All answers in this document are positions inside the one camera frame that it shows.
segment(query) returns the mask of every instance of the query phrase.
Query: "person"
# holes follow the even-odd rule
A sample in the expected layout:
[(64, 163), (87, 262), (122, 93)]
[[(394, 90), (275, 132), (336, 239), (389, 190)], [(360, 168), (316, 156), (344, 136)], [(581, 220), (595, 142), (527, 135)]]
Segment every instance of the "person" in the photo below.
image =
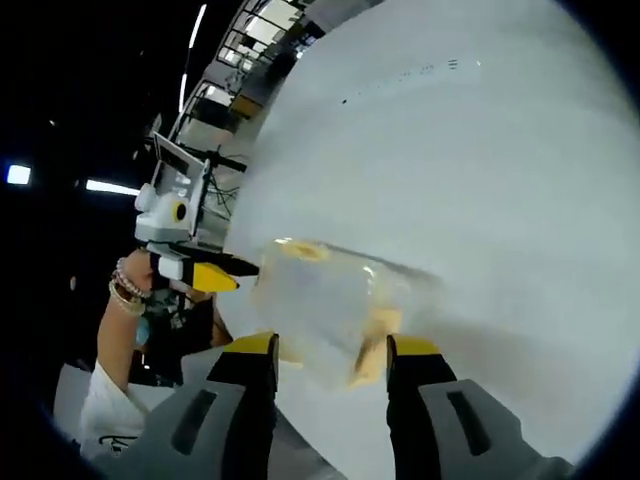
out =
[[(80, 413), (80, 452), (89, 461), (98, 455), (117, 456), (144, 430), (149, 410), (128, 387), (137, 345), (138, 318), (144, 311), (143, 299), (151, 292), (152, 275), (149, 254), (135, 250), (119, 262), (109, 284), (111, 295), (98, 330), (96, 364)], [(213, 329), (209, 358), (215, 363), (223, 346), (232, 340), (215, 308)], [(345, 477), (311, 448), (278, 412), (269, 478), (338, 480)]]

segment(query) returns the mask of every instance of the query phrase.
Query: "black cable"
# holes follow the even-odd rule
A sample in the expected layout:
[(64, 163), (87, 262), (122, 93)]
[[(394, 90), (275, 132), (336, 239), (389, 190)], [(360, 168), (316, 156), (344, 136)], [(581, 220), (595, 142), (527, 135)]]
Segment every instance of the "black cable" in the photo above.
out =
[(236, 153), (234, 155), (224, 155), (224, 158), (245, 158), (245, 159), (249, 160), (249, 157), (247, 157), (243, 153)]
[(225, 201), (229, 201), (232, 198), (235, 198), (235, 194), (229, 194), (229, 193), (224, 193), (224, 192), (219, 192), (218, 195), (218, 205), (222, 205), (222, 200), (224, 199)]
[(231, 209), (227, 205), (227, 202), (225, 201), (224, 197), (220, 194), (220, 188), (218, 188), (218, 182), (216, 181), (216, 177), (213, 174), (213, 172), (211, 172), (210, 179), (211, 179), (211, 183), (213, 184), (213, 186), (215, 188), (215, 193), (216, 193), (216, 198), (217, 198), (218, 205), (224, 206), (225, 210), (227, 211), (227, 215), (229, 215), (229, 218), (231, 218)]
[(232, 188), (230, 190), (219, 190), (219, 192), (222, 195), (226, 195), (227, 197), (230, 197), (232, 195), (235, 195), (238, 192), (238, 187)]

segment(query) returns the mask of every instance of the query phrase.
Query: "person's arm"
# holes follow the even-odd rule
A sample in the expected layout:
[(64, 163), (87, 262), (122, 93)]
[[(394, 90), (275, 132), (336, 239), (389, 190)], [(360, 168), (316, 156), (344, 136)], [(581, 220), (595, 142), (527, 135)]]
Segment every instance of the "person's arm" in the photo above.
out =
[(227, 326), (222, 321), (218, 307), (216, 306), (217, 295), (213, 295), (211, 302), (213, 303), (213, 325), (211, 326), (211, 346), (221, 347), (233, 342), (233, 338), (229, 335)]
[[(124, 261), (125, 275), (143, 291), (151, 289), (149, 254), (136, 250)], [(105, 373), (123, 392), (127, 391), (129, 370), (136, 345), (138, 317), (127, 312), (109, 297), (98, 330), (98, 362)]]

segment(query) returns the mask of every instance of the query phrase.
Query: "beaded bracelet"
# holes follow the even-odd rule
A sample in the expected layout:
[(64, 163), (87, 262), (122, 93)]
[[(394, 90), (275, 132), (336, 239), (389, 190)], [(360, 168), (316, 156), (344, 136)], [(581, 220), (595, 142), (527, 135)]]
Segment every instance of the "beaded bracelet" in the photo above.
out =
[(138, 298), (149, 298), (151, 296), (151, 292), (144, 292), (138, 287), (136, 287), (131, 280), (127, 278), (124, 273), (124, 258), (118, 259), (118, 263), (116, 264), (115, 274), (117, 276), (118, 283), (122, 285), (131, 295)]
[(125, 299), (120, 292), (118, 292), (118, 283), (115, 280), (109, 282), (109, 293), (118, 305), (131, 316), (139, 317), (144, 313), (145, 306), (142, 300), (137, 297), (133, 297), (131, 300)]

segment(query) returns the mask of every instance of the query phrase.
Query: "white shirt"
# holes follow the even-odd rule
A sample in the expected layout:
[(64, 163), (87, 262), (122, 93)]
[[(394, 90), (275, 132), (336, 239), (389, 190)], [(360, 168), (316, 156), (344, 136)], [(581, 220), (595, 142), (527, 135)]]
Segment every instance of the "white shirt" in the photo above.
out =
[[(191, 363), (198, 363), (200, 366), (207, 364), (207, 368), (201, 370), (208, 372), (220, 355), (217, 350), (196, 354), (200, 360)], [(194, 375), (196, 369), (193, 366), (190, 370), (189, 374), (183, 372), (185, 381), (189, 377), (200, 377), (198, 374)], [(142, 434), (148, 413), (149, 410), (136, 397), (134, 390), (129, 389), (127, 394), (122, 392), (96, 361), (89, 392), (80, 413), (80, 452), (89, 460), (104, 453), (117, 456)], [(305, 442), (279, 412), (278, 423), (273, 432), (268, 477), (345, 480), (342, 474)]]
[(140, 436), (147, 413), (135, 394), (122, 392), (96, 362), (80, 413), (80, 452), (88, 459), (117, 455)]

